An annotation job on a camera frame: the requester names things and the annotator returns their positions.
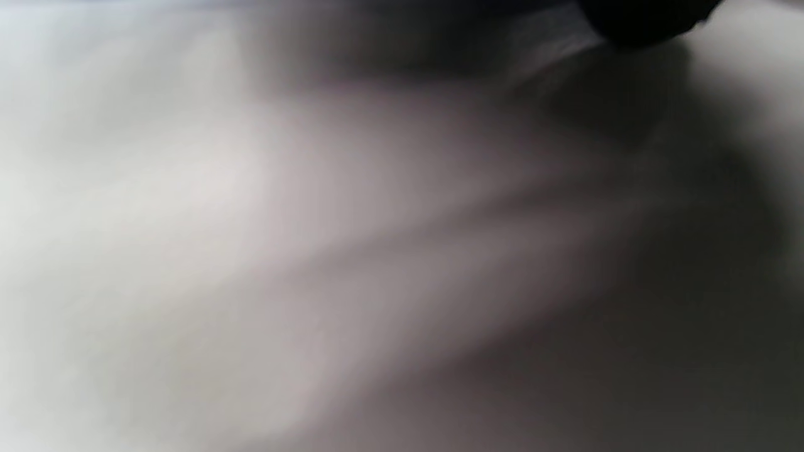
gray surface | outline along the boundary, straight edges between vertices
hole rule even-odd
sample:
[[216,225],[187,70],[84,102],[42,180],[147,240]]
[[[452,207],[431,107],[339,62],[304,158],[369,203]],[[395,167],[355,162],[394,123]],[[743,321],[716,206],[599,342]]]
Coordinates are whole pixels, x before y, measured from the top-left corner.
[[727,5],[536,39],[514,112],[285,91],[258,14],[3,10],[0,449],[800,450],[804,12]]

white fabric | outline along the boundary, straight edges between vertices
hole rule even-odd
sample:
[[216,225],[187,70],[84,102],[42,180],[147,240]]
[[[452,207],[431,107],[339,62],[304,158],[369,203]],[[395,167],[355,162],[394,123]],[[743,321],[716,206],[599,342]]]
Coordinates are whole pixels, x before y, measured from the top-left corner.
[[[0,8],[0,450],[271,450],[630,271],[614,143],[482,86],[288,94],[256,6],[176,5]],[[788,8],[692,42],[705,92],[761,97],[736,137],[798,193]]]

dark object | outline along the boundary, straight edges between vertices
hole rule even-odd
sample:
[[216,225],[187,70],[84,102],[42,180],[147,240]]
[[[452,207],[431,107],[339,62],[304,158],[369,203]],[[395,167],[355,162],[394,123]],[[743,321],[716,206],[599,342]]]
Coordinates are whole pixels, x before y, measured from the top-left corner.
[[722,0],[578,0],[589,23],[616,47],[640,48],[687,33]]

black object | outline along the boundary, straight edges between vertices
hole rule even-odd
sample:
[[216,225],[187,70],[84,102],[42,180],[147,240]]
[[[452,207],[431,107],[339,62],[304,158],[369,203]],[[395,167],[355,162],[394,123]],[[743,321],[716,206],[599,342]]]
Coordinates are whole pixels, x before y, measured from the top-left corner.
[[616,47],[648,47],[692,30],[722,0],[578,0],[595,30]]
[[638,49],[687,33],[723,0],[350,1],[379,15],[431,24],[431,48],[413,69],[472,75],[507,59],[503,41],[513,19],[551,6],[576,2],[601,37],[620,49]]

blurry surface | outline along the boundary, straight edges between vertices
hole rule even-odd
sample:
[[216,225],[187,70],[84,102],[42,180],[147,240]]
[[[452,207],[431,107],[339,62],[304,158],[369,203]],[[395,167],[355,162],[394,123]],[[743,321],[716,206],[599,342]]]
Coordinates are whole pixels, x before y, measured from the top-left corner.
[[804,11],[503,100],[177,5],[0,9],[4,450],[800,449]]

